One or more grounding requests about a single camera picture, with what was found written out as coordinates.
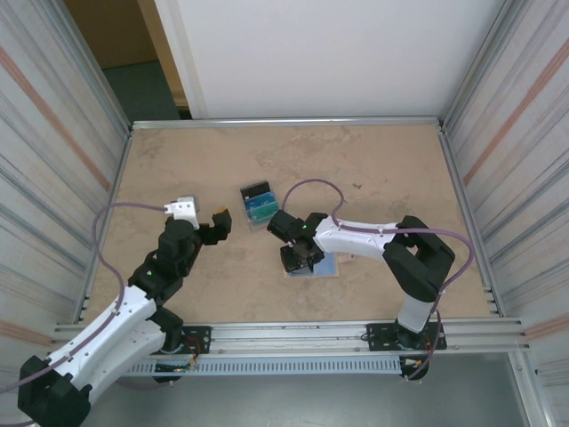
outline white wall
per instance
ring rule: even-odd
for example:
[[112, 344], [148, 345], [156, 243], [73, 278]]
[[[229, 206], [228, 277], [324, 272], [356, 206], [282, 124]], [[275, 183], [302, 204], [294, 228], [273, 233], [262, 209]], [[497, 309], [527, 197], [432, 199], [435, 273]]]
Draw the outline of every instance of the white wall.
[[194, 118], [445, 112], [502, 0], [156, 0]]

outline black mounting bracket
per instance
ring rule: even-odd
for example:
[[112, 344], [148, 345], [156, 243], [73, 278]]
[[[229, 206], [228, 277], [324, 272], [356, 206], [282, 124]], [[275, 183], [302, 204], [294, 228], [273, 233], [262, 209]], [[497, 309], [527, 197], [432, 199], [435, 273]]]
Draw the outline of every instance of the black mounting bracket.
[[[367, 341], [370, 351], [401, 351], [421, 350], [429, 351], [430, 344], [435, 342], [437, 336], [437, 322], [428, 322], [420, 334], [413, 334], [411, 341], [408, 331], [405, 331], [397, 322], [370, 323], [365, 326], [362, 340]], [[435, 350], [446, 350], [445, 330], [441, 325]]]
[[211, 326], [183, 326], [181, 329], [180, 345], [172, 351], [161, 349], [154, 354], [191, 355], [208, 354], [212, 344]]

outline metal panel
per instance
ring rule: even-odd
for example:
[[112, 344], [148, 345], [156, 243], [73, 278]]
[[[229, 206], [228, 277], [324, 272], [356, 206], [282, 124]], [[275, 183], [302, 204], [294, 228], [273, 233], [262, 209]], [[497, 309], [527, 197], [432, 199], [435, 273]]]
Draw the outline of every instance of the metal panel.
[[416, 117], [314, 117], [314, 118], [246, 118], [212, 120], [136, 121], [132, 129], [194, 129], [209, 127], [255, 126], [332, 126], [332, 125], [438, 125], [434, 116]]
[[441, 356], [422, 382], [396, 375], [264, 375], [182, 378], [152, 391], [115, 385], [84, 426], [528, 425], [505, 354]]
[[480, 78], [488, 68], [488, 64], [495, 59], [496, 53], [500, 46], [505, 42], [510, 34], [512, 23], [516, 19], [517, 14], [528, 3], [528, 0], [505, 0], [504, 4], [498, 12], [498, 16], [494, 20], [486, 39], [482, 43], [480, 50], [469, 72], [464, 77], [461, 87], [454, 96], [453, 102], [444, 114], [444, 129], [451, 127], [453, 121], [461, 114], [466, 106], [470, 95], [476, 88]]

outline metal frame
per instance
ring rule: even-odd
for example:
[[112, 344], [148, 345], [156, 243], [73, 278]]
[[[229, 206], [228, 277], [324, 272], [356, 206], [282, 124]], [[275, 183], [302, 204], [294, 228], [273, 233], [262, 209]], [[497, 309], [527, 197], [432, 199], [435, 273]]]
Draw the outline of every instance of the metal frame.
[[[185, 367], [188, 355], [155, 354], [135, 364], [125, 376], [172, 375], [157, 372], [157, 363], [185, 367], [176, 375], [399, 375], [400, 356], [417, 356], [424, 351], [370, 351], [361, 337], [367, 324], [379, 322], [386, 321], [208, 325], [212, 327], [209, 354], [199, 357], [198, 366]], [[437, 353], [529, 351], [517, 318], [451, 318], [443, 322], [443, 327], [448, 347]], [[78, 325], [58, 326], [54, 346], [68, 342], [83, 329]]]
[[[477, 229], [469, 201], [451, 152], [447, 135], [443, 133], [438, 119], [435, 117], [322, 117], [322, 118], [291, 118], [291, 119], [237, 119], [237, 120], [193, 120], [193, 121], [164, 121], [164, 122], [135, 122], [133, 130], [141, 129], [192, 129], [192, 128], [227, 128], [227, 127], [255, 127], [255, 126], [315, 126], [315, 125], [435, 125], [438, 138], [445, 156], [451, 181], [453, 182], [456, 197], [464, 217], [469, 236], [474, 243], [475, 254], [484, 283], [486, 299], [494, 314], [503, 316], [500, 296], [493, 293], [495, 277], [485, 252], [484, 244]], [[122, 178], [124, 164], [128, 155], [128, 148], [124, 152], [121, 166], [113, 186], [114, 199]], [[103, 220], [101, 226], [101, 241], [108, 228], [110, 214]], [[96, 268], [90, 273], [88, 292], [91, 291]], [[361, 334], [365, 331], [366, 323], [363, 321], [348, 322], [287, 322], [273, 324], [218, 324], [213, 327], [212, 346], [209, 355], [202, 355], [202, 359], [209, 360], [212, 366], [210, 373], [218, 367], [225, 368], [230, 362], [231, 366], [243, 363], [244, 359], [275, 360], [275, 358], [309, 358], [315, 362], [321, 358], [327, 360], [360, 360], [372, 358], [381, 360], [393, 356], [409, 354], [405, 351], [396, 352], [370, 352], [365, 345], [361, 345]], [[523, 396], [525, 410], [532, 426], [552, 425], [547, 407], [542, 398], [541, 387], [531, 375], [527, 361], [529, 346], [525, 340], [524, 329], [518, 318], [490, 317], [490, 318], [463, 318], [443, 320], [448, 350], [437, 353], [487, 353], [506, 352], [510, 356], [514, 375], [520, 394]], [[55, 343], [68, 340], [79, 331], [82, 326], [58, 326]], [[179, 360], [179, 357], [163, 355], [142, 362], [146, 366], [136, 372], [134, 369], [129, 375], [152, 375], [152, 364], [157, 360]], [[208, 375], [206, 372], [196, 375]]]
[[474, 245], [474, 252], [478, 264], [478, 269], [480, 271], [480, 277], [482, 278], [483, 285], [490, 287], [493, 292], [494, 301], [496, 305], [496, 310], [501, 316], [504, 315], [503, 303], [501, 301], [501, 296], [495, 291], [494, 283], [496, 283], [496, 278], [494, 277], [492, 267], [490, 265], [490, 258], [486, 252], [484, 242], [482, 240], [482, 234], [476, 224], [474, 219], [474, 214], [470, 208], [469, 199], [466, 195], [466, 190], [462, 185], [462, 179], [459, 175], [459, 171], [456, 167], [456, 161], [454, 159], [454, 154], [451, 151], [451, 147], [448, 142], [448, 137], [439, 127], [438, 140], [441, 143], [441, 149], [443, 155], [445, 156], [446, 167], [451, 175], [451, 182], [453, 183], [454, 193], [459, 202], [459, 207], [462, 212], [462, 218], [464, 218], [464, 223], [466, 225], [467, 232], [470, 237], [470, 241]]
[[[131, 145], [132, 145], [132, 136], [129, 136], [128, 140], [126, 141], [126, 144], [124, 145], [123, 154], [121, 156], [121, 159], [118, 162], [118, 168], [116, 170], [115, 180], [113, 181], [113, 185], [111, 187], [111, 190], [108, 193], [108, 202], [109, 203], [114, 203], [116, 200], [116, 194], [118, 193], [118, 189], [121, 186], [121, 180], [123, 179], [124, 167], [126, 166], [126, 160], [128, 158], [128, 153], [131, 150]], [[110, 224], [110, 218], [111, 218], [112, 214], [113, 214], [113, 209], [109, 209], [100, 218], [98, 240], [99, 240], [99, 245], [101, 247], [103, 247], [103, 245], [105, 244], [105, 239], [107, 238], [108, 226]], [[76, 307], [74, 310], [75, 322], [80, 322], [81, 320], [83, 320], [83, 318], [81, 316], [83, 313], [83, 310], [86, 310], [87, 307], [89, 306], [89, 296], [91, 294], [92, 286], [95, 282], [95, 277], [97, 276], [97, 269], [98, 268], [99, 268], [99, 261], [97, 259], [97, 254], [95, 253], [94, 248], [93, 248], [91, 260], [89, 261], [89, 270], [87, 271], [87, 274], [85, 276], [84, 298], [77, 301]]]
[[434, 116], [415, 117], [310, 117], [310, 118], [238, 118], [201, 120], [136, 121], [132, 129], [196, 129], [215, 127], [331, 126], [331, 125], [438, 125]]

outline white bracket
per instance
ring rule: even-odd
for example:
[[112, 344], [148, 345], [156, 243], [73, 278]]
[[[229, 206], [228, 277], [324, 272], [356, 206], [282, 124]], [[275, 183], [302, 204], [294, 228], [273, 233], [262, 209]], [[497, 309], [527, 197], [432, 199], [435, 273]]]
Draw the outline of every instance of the white bracket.
[[191, 197], [178, 197], [175, 202], [169, 205], [164, 205], [167, 214], [173, 214], [174, 220], [185, 220], [191, 222], [194, 230], [199, 229], [199, 222], [197, 221], [197, 208], [196, 200]]

